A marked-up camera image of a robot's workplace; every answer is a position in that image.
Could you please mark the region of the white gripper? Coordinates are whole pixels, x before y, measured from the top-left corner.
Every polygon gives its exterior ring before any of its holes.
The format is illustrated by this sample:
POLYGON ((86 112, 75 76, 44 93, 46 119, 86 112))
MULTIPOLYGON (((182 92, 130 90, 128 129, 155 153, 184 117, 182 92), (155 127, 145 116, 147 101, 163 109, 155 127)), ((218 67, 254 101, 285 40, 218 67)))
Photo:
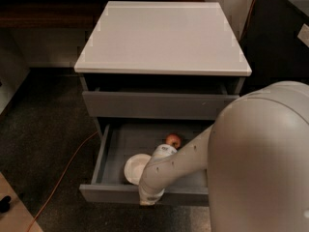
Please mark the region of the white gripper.
POLYGON ((164 194, 164 190, 156 194, 150 194, 141 188, 139 189, 140 205, 141 206, 153 206, 156 204, 157 201, 160 200, 163 194, 164 194))

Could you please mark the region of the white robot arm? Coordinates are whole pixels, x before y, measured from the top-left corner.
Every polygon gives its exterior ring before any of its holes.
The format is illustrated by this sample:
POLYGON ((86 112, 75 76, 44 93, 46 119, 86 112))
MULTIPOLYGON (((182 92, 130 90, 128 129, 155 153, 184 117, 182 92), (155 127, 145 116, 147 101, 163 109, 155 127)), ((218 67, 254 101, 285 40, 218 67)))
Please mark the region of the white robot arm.
POLYGON ((199 170, 212 232, 309 232, 309 86, 282 81, 247 94, 176 154, 151 158, 141 204, 199 170))

